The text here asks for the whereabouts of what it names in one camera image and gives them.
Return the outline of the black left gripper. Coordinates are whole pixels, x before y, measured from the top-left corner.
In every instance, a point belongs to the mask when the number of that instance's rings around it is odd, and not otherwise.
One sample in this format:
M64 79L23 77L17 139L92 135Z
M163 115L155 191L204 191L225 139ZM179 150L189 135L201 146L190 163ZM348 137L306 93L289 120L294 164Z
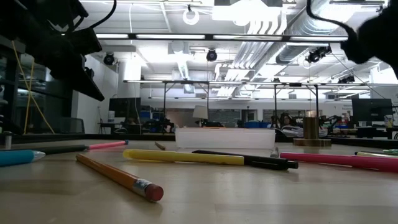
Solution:
M49 68L51 76L71 89L98 101L104 96L85 70L85 56L102 51L92 28L69 34L49 34L30 46L30 54Z

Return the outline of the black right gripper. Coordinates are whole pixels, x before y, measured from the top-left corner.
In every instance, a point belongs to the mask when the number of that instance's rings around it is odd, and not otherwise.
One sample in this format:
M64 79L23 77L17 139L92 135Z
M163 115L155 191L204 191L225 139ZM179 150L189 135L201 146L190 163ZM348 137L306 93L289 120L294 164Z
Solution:
M376 57L397 73L397 0L391 0L380 15L364 21L357 36L342 42L341 49L357 64Z

